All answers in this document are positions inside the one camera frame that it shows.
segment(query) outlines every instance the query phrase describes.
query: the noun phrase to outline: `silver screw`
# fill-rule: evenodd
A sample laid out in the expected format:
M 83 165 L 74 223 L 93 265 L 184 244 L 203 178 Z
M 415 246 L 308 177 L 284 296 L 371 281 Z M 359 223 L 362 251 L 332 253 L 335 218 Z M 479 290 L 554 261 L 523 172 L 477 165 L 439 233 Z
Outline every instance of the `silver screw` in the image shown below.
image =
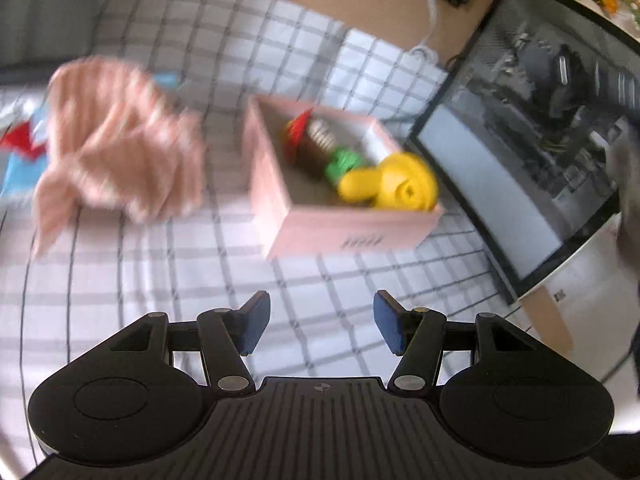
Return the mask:
M 218 387 L 226 392 L 239 392 L 248 385 L 249 381 L 239 375 L 228 375 L 218 381 Z
M 416 392 L 424 388 L 426 384 L 422 377 L 417 375 L 401 375 L 394 381 L 396 388 L 401 390 L 407 390 L 409 392 Z

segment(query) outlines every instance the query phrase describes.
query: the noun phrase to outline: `electrical cord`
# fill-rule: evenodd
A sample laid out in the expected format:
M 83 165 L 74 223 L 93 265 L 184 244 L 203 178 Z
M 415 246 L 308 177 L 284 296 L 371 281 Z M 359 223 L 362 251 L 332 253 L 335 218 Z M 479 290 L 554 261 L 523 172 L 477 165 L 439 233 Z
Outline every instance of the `electrical cord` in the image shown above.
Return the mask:
M 424 39 L 415 47 L 413 47 L 409 54 L 415 57 L 419 57 L 429 64 L 435 65 L 438 62 L 438 53 L 428 46 L 428 41 L 431 39 L 438 21 L 438 11 L 436 8 L 436 0 L 427 0 L 429 6 L 429 30 Z

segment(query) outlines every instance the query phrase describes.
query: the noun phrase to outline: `pink box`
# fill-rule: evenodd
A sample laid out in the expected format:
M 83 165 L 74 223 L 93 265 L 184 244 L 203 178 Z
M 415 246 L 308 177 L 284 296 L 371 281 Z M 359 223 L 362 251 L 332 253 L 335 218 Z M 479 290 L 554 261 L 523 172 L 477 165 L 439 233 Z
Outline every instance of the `pink box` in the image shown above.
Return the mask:
M 340 204 L 328 182 L 317 182 L 286 163 L 280 136 L 288 121 L 313 108 L 338 142 L 377 164 L 400 146 L 372 117 L 310 103 L 252 96 L 242 131 L 242 164 L 249 198 L 268 258 L 340 251 L 414 248 L 436 227 L 444 209 L 383 211 Z

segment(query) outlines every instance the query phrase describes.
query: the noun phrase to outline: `open box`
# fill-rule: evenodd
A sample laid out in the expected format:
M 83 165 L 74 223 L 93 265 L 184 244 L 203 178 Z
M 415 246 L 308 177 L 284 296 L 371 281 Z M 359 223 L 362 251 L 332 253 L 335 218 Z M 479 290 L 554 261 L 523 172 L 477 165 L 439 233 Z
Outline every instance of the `open box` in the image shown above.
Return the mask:
M 309 108 L 328 121 L 339 144 L 355 148 L 372 164 L 401 151 L 375 118 L 252 96 L 242 130 L 242 163 L 265 255 L 387 251 L 420 244 L 444 212 L 439 204 L 429 212 L 345 205 L 326 180 L 314 180 L 286 162 L 281 134 L 287 122 Z

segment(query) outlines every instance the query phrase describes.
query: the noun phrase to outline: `ribbed black surface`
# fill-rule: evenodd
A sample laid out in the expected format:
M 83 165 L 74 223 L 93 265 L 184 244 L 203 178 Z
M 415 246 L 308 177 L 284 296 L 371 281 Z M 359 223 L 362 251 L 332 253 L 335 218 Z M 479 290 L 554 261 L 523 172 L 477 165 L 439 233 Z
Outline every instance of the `ribbed black surface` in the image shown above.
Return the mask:
M 430 407 L 376 379 L 267 378 L 250 397 L 219 402 L 202 430 L 151 462 L 95 468 L 50 458 L 30 480 L 456 479 L 609 480 L 591 460 L 525 469 L 454 441 Z

